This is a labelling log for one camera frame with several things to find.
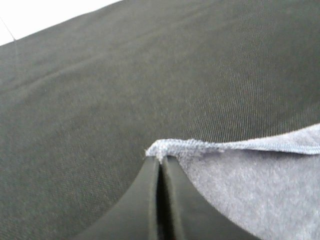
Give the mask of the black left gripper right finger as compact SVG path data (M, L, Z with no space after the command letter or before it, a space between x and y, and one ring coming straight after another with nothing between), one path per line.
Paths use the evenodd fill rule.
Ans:
M171 240L257 240L211 206L174 156L162 159L162 179Z

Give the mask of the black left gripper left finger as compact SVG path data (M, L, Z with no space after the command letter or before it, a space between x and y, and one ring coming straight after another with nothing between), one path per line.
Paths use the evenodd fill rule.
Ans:
M120 200L75 240L157 240L159 161L146 157Z

